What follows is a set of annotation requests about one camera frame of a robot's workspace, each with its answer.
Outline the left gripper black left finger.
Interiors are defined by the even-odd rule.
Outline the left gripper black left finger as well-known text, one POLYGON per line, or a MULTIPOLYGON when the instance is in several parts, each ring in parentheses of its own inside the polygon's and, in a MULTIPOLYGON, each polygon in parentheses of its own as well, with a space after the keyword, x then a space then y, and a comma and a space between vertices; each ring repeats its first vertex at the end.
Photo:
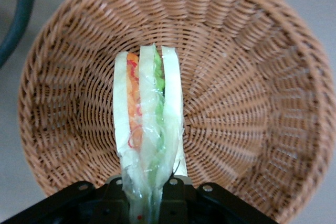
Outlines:
POLYGON ((96 188, 76 182, 6 219, 3 223, 129 223, 129 204, 121 177, 96 188))

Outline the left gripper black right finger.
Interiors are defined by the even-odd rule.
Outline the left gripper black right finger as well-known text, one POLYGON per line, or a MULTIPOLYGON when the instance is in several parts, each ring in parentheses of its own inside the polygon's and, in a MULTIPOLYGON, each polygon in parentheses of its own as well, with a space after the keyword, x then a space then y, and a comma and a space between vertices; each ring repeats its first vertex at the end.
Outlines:
POLYGON ((185 176, 171 176, 163 187, 160 223, 276 223, 216 183, 197 188, 185 176))

